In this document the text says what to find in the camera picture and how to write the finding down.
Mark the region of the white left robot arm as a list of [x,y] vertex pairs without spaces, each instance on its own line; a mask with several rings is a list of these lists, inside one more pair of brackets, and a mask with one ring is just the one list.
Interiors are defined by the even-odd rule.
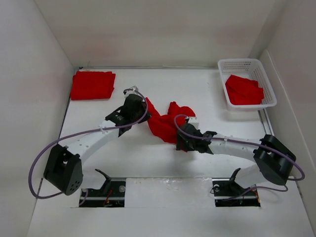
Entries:
[[62,138],[66,140],[83,136],[66,146],[53,143],[43,173],[44,178],[62,194],[72,195],[83,182],[82,165],[104,145],[150,117],[148,103],[141,93],[126,94],[124,104],[106,116],[97,129]]

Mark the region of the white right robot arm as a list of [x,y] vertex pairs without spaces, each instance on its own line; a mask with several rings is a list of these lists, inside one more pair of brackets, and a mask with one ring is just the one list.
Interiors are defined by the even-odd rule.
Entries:
[[231,175],[228,188],[235,195],[264,181],[284,186],[290,180],[296,156],[273,135],[266,134],[261,139],[249,140],[224,136],[214,131],[201,133],[188,122],[176,127],[177,150],[228,155],[254,162],[247,168],[237,168]]

